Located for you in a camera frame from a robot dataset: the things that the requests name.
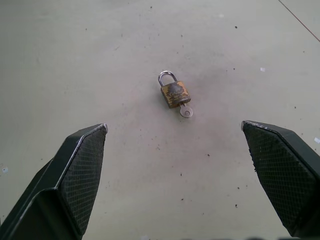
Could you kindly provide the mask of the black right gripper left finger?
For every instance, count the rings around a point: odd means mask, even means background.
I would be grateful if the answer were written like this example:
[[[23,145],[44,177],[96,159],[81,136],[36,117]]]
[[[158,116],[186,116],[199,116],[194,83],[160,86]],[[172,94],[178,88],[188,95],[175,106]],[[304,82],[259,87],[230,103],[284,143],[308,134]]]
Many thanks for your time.
[[[0,240],[82,240],[99,189],[107,133],[101,123],[69,135],[5,218]]]

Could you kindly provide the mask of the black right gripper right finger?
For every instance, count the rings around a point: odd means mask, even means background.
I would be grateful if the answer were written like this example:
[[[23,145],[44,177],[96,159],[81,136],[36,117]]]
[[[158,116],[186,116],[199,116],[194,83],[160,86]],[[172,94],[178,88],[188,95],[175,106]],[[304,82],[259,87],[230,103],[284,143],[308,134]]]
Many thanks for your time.
[[[320,155],[294,131],[241,123],[258,180],[292,237],[320,237]]]

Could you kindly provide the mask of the small silver key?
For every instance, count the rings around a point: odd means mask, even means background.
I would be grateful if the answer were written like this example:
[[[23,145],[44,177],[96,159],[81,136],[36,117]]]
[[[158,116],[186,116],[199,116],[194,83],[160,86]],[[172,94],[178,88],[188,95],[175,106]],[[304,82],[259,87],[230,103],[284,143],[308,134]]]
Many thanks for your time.
[[[186,103],[180,105],[180,115],[184,118],[191,118],[193,116],[193,110]]]

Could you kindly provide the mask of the worn brass padlock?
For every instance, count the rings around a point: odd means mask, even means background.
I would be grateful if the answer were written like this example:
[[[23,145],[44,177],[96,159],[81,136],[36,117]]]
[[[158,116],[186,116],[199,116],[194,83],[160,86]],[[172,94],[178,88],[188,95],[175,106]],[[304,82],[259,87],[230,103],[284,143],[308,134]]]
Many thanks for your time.
[[[173,82],[164,85],[163,76],[170,76]],[[184,83],[179,81],[171,71],[163,71],[158,75],[158,82],[161,86],[160,91],[170,109],[177,108],[180,105],[187,104],[191,101]]]

